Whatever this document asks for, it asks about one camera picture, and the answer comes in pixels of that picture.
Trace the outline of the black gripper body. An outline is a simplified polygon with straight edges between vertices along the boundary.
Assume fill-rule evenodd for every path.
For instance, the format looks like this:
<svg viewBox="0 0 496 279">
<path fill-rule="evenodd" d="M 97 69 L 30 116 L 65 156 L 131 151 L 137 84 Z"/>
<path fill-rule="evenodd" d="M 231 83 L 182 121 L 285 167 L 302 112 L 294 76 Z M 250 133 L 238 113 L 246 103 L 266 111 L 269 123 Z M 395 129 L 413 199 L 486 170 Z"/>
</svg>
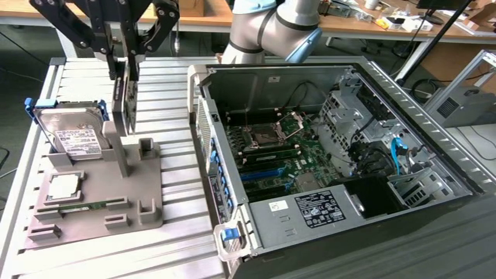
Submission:
<svg viewBox="0 0 496 279">
<path fill-rule="evenodd" d="M 85 24 L 89 24 L 89 19 L 83 12 L 75 7 L 71 1 L 65 1 L 67 8 L 78 16 Z M 103 18 L 109 26 L 115 23 L 122 32 L 122 41 L 126 44 L 126 20 L 129 19 L 127 1 L 105 1 Z"/>
</svg>

